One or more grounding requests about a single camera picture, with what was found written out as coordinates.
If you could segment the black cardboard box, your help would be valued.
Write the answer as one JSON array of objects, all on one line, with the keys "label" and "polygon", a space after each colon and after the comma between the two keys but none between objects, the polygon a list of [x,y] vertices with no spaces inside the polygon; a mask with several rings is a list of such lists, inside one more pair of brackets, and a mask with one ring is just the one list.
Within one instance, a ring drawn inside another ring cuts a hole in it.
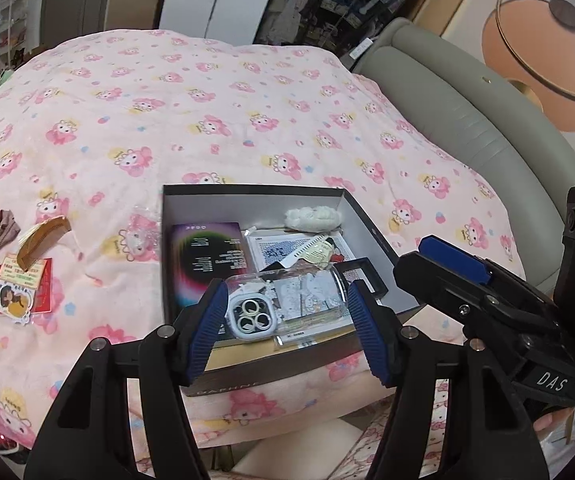
[{"label": "black cardboard box", "polygon": [[395,283],[396,252],[344,188],[167,184],[161,256],[167,322],[222,280],[229,307],[205,372],[209,396],[299,377],[360,349],[354,281],[403,318],[417,299]]}]

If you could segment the red envelope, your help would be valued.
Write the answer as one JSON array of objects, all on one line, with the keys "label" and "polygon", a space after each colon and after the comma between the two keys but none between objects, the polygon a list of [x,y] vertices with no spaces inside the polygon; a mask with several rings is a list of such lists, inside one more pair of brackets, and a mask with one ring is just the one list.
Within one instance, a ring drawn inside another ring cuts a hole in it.
[{"label": "red envelope", "polygon": [[41,280],[35,294],[33,314],[44,314],[51,312],[51,279],[52,259],[47,258],[45,260],[44,272],[42,272]]}]

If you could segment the green yellow sticker card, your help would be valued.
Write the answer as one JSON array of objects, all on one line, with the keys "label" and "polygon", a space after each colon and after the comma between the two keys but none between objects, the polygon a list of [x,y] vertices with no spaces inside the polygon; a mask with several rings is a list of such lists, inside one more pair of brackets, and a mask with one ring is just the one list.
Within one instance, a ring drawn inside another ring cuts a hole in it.
[{"label": "green yellow sticker card", "polygon": [[40,286],[48,261],[40,259],[24,271],[16,261],[15,254],[7,254],[0,263],[0,289],[4,285],[13,285],[22,289],[36,290]]}]

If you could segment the clear phone case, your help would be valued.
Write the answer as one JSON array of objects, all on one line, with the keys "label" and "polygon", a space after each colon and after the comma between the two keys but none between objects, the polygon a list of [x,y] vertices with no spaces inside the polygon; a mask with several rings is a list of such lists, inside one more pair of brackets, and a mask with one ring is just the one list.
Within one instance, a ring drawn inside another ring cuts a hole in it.
[{"label": "clear phone case", "polygon": [[328,266],[233,276],[226,281],[225,320],[233,338],[243,342],[274,339],[279,346],[334,333],[350,326],[346,286]]}]

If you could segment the white comb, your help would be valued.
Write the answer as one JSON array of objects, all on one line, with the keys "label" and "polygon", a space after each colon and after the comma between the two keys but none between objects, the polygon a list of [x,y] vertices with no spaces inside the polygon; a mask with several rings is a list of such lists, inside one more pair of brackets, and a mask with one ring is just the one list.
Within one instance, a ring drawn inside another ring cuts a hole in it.
[{"label": "white comb", "polygon": [[304,244],[299,245],[296,249],[293,250],[293,252],[290,252],[289,255],[285,256],[280,261],[281,266],[283,266],[284,269],[289,269],[291,266],[294,266],[294,264],[297,263],[298,260],[303,260],[301,258],[301,255],[303,255],[303,252],[307,248],[309,248],[316,242],[319,242],[319,240],[326,240],[326,239],[327,237],[322,235],[312,237],[310,240],[307,240],[307,242],[305,242]]}]

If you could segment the wooden comb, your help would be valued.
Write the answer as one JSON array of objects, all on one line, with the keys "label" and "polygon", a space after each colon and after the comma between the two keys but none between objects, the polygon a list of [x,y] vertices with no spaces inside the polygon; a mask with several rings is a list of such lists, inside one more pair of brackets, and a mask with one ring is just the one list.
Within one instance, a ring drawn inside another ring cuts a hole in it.
[{"label": "wooden comb", "polygon": [[36,224],[21,238],[20,248],[16,254],[16,264],[27,272],[71,229],[70,220],[64,216],[57,216]]}]

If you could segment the white storage shelf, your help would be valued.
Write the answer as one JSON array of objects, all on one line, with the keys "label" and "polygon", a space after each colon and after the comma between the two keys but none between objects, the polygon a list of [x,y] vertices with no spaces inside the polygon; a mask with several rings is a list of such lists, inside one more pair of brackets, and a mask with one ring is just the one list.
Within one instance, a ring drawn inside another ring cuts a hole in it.
[{"label": "white storage shelf", "polygon": [[10,62],[24,49],[27,19],[28,0],[0,0],[0,58]]}]

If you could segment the pink cartoon blanket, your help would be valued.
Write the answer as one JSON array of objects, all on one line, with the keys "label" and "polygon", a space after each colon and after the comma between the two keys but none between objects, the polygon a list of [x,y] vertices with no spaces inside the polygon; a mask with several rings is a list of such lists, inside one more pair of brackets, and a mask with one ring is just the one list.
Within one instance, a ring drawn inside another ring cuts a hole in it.
[{"label": "pink cartoon blanket", "polygon": [[67,41],[0,88],[0,211],[22,229],[59,214],[73,229],[50,254],[50,313],[0,315],[5,436],[34,442],[92,338],[127,342],[163,321],[167,183],[344,188],[399,254],[434,234],[523,270],[499,186],[331,53],[162,30]]}]

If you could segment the grey padded headboard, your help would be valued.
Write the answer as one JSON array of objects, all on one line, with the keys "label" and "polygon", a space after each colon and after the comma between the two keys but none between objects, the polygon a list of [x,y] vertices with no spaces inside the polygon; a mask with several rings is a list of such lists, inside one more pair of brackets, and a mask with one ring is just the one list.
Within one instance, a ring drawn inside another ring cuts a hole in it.
[{"label": "grey padded headboard", "polygon": [[387,25],[353,70],[425,139],[485,179],[508,211],[527,282],[552,294],[575,151],[545,114],[472,55],[406,18]]}]

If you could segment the cartoon girl sticker pack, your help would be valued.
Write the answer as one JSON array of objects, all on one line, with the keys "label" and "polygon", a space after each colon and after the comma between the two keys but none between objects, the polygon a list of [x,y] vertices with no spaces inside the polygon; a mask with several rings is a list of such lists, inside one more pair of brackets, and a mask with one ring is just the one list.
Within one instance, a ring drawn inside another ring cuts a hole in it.
[{"label": "cartoon girl sticker pack", "polygon": [[15,324],[30,322],[36,292],[25,286],[0,278],[0,315]]}]

